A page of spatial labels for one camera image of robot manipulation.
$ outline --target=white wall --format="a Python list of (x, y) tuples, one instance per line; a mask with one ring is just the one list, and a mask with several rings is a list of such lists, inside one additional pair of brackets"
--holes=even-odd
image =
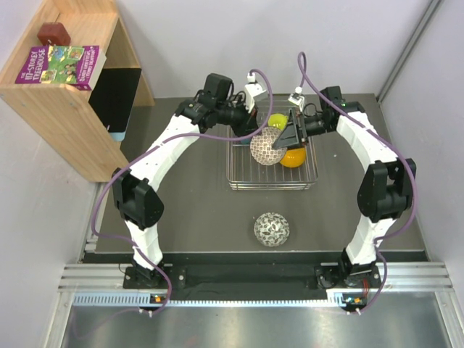
[(211, 72), (241, 86), (253, 67), (288, 93), (301, 79), (301, 50), (321, 88), (378, 93), (428, 0), (117, 2), (160, 98), (194, 95)]
[[(0, 67), (40, 1), (0, 0)], [(0, 100), (0, 347), (40, 344), (94, 187)]]
[(464, 307), (464, 2), (446, 0), (383, 109), (395, 144), (418, 165), (419, 218)]

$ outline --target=floor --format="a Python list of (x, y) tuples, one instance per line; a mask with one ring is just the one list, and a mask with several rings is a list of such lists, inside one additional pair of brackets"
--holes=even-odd
[[(359, 101), (378, 133), (388, 138), (383, 115), (373, 94), (346, 95)], [(277, 108), (288, 109), (286, 96), (277, 96)], [(136, 108), (121, 149), (133, 159), (148, 149), (168, 124), (183, 99), (158, 99), (155, 107)], [(313, 96), (309, 102), (318, 103)], [(354, 152), (336, 133), (314, 138), (318, 181), (307, 191), (232, 191), (225, 176), (223, 142), (200, 139), (186, 150), (162, 182), (158, 194), (165, 204), (159, 222), (164, 252), (269, 251), (253, 234), (254, 219), (278, 212), (290, 224), (287, 242), (273, 250), (340, 251), (352, 239), (360, 212), (357, 190), (364, 173)], [(405, 222), (403, 214), (394, 228)], [(129, 236), (109, 196), (101, 232)], [(423, 250), (416, 222), (407, 233), (381, 245), (383, 250)], [(128, 244), (99, 239), (97, 252), (131, 252)]]
[(62, 347), (451, 347), (433, 293), (384, 294), (361, 317), (339, 308), (171, 307), (152, 319), (112, 318), (120, 310), (75, 307)]

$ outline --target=purple book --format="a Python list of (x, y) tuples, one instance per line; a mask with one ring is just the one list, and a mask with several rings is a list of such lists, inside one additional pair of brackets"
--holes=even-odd
[(30, 49), (16, 83), (67, 83), (95, 88), (107, 58), (98, 46), (39, 46)]

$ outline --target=yellow bowl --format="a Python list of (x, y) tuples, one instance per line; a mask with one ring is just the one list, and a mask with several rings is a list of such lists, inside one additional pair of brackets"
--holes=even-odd
[(272, 114), (269, 117), (268, 126), (275, 127), (283, 131), (287, 124), (287, 120), (288, 118), (284, 114)]
[(296, 168), (305, 163), (306, 160), (306, 148), (288, 150), (283, 159), (281, 159), (281, 165), (288, 168)]

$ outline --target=wire dish rack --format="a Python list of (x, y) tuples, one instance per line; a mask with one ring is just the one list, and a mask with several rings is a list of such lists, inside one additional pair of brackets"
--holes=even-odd
[[(259, 105), (258, 123), (265, 119), (268, 104)], [(273, 113), (288, 115), (289, 103), (277, 99), (274, 101)], [(230, 127), (228, 137), (233, 137)], [(239, 142), (227, 143), (227, 179), (233, 190), (306, 190), (318, 179), (318, 169), (312, 139), (306, 147), (306, 161), (296, 168), (276, 165), (261, 165), (256, 162), (249, 149), (249, 144)]]

